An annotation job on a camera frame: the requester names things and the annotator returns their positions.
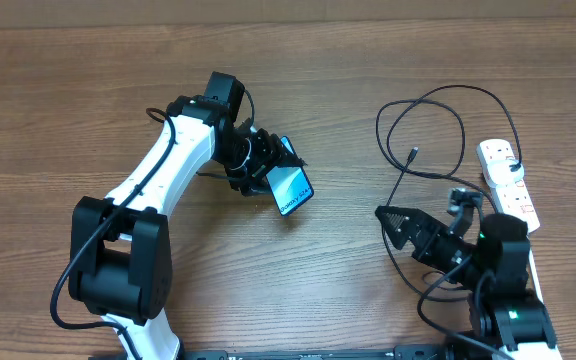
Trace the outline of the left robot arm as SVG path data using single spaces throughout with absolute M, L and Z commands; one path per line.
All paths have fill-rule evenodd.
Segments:
M 135 170 L 104 198 L 83 197 L 72 216 L 70 260 L 53 290 L 50 314 L 63 289 L 99 316 L 89 328 L 109 327 L 124 359 L 181 359 L 165 304 L 172 288 L 169 219 L 205 164 L 224 168 L 219 179 L 244 196 L 269 194 L 281 215 L 314 195 L 305 161 L 288 137 L 271 134 L 249 117 L 236 122 L 251 97 L 236 77 L 213 72 L 201 95 L 180 96 L 165 110 L 147 109 L 162 132 Z

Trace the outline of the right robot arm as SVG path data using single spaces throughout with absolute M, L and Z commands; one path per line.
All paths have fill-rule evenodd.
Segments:
M 529 288 L 531 250 L 524 221 L 506 214 L 481 215 L 477 205 L 453 205 L 445 225 L 415 208 L 379 206 L 375 215 L 396 249 L 412 243 L 418 262 L 441 271 L 424 291 L 422 307 L 442 283 L 469 291 L 469 331 L 456 331 L 427 315 L 422 320 L 446 337 L 438 359 L 557 359 L 549 313 Z

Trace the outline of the Samsung Galaxy smartphone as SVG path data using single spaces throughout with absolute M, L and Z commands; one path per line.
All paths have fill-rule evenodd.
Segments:
M 280 139 L 289 150 L 297 155 L 287 136 Z M 275 167 L 266 174 L 266 180 L 282 216 L 289 216 L 314 195 L 314 188 L 304 167 Z

